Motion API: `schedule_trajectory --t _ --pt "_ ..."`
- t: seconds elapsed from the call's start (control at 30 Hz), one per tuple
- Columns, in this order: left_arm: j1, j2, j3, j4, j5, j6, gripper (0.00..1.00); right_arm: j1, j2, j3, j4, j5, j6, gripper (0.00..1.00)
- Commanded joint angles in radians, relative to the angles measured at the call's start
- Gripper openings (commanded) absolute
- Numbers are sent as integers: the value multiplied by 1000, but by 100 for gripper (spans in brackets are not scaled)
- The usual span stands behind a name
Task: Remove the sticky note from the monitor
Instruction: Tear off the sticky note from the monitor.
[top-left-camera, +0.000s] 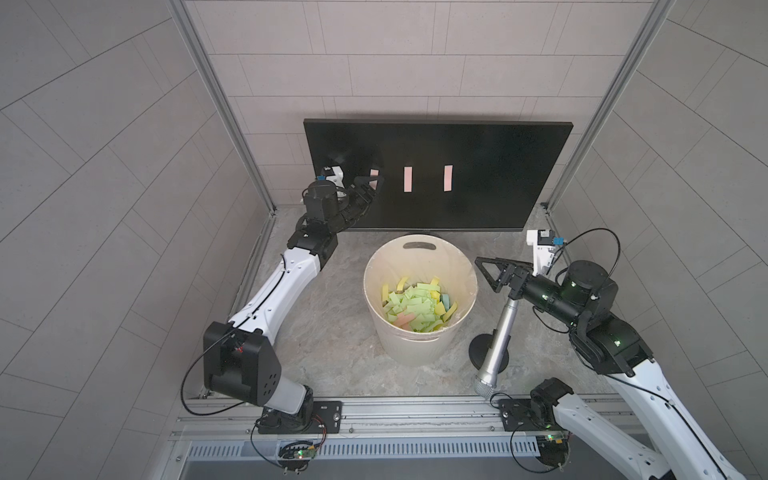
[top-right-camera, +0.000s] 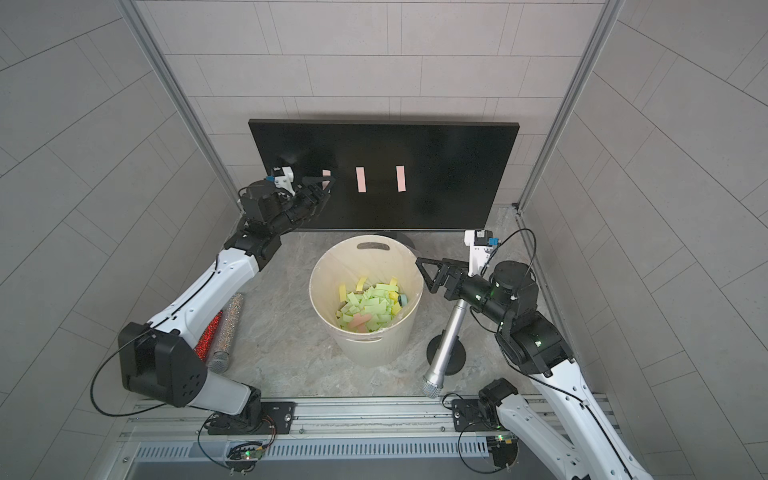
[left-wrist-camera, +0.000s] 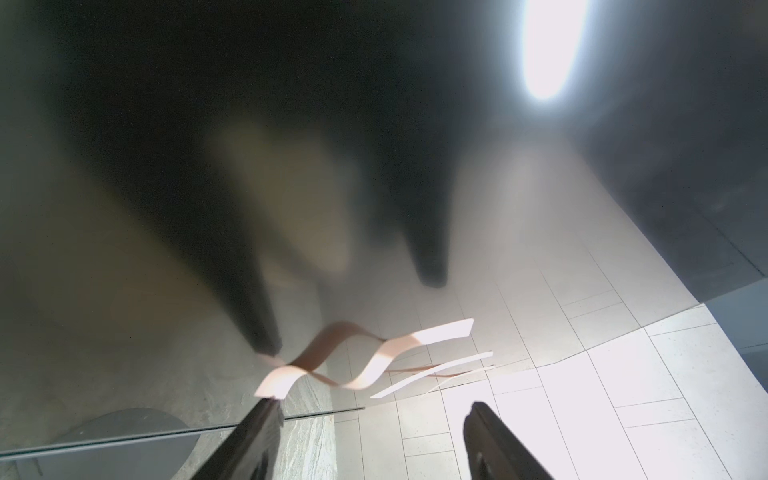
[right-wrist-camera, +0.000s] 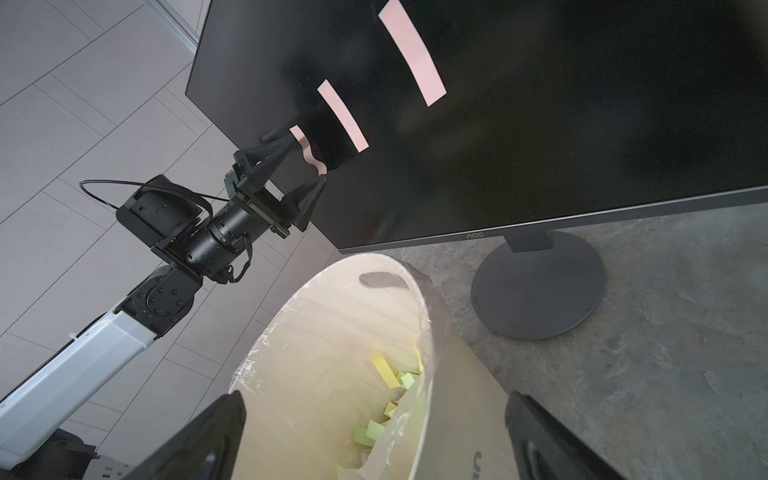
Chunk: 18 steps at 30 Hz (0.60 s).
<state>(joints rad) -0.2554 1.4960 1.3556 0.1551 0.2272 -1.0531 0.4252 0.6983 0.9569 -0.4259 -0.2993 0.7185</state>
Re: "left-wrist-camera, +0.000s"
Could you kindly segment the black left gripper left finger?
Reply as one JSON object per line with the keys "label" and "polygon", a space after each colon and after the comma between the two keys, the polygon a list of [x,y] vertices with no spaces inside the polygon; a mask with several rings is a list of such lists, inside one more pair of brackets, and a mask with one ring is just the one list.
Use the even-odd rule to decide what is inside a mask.
{"label": "black left gripper left finger", "polygon": [[283,423],[281,403],[261,399],[192,480],[272,479]]}

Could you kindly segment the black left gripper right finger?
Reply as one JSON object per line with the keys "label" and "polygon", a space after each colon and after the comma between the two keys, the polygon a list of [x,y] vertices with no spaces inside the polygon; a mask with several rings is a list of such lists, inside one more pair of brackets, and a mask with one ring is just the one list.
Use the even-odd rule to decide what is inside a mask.
{"label": "black left gripper right finger", "polygon": [[484,402],[474,402],[463,438],[472,480],[553,480],[551,474]]}

